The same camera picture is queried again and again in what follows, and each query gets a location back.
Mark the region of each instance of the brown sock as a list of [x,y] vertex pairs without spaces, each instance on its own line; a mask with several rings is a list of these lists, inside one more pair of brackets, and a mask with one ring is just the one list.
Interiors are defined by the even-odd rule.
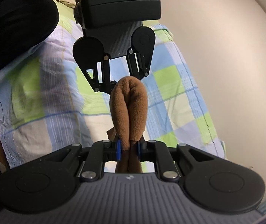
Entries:
[[132,76],[120,79],[110,95],[110,112],[122,143],[116,172],[141,173],[136,142],[142,137],[147,118],[147,93],[142,82]]

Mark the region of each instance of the checkered fabric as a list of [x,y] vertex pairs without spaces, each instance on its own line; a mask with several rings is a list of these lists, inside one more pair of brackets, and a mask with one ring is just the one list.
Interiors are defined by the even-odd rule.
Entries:
[[[169,30],[156,34],[149,76],[145,139],[175,147],[187,143],[219,157],[224,149],[192,74]],[[74,61],[72,47],[81,28],[60,16],[41,44],[0,71],[1,142],[10,167],[64,146],[107,139],[113,124],[109,95],[95,93]],[[111,60],[111,78],[129,75],[125,58]]]

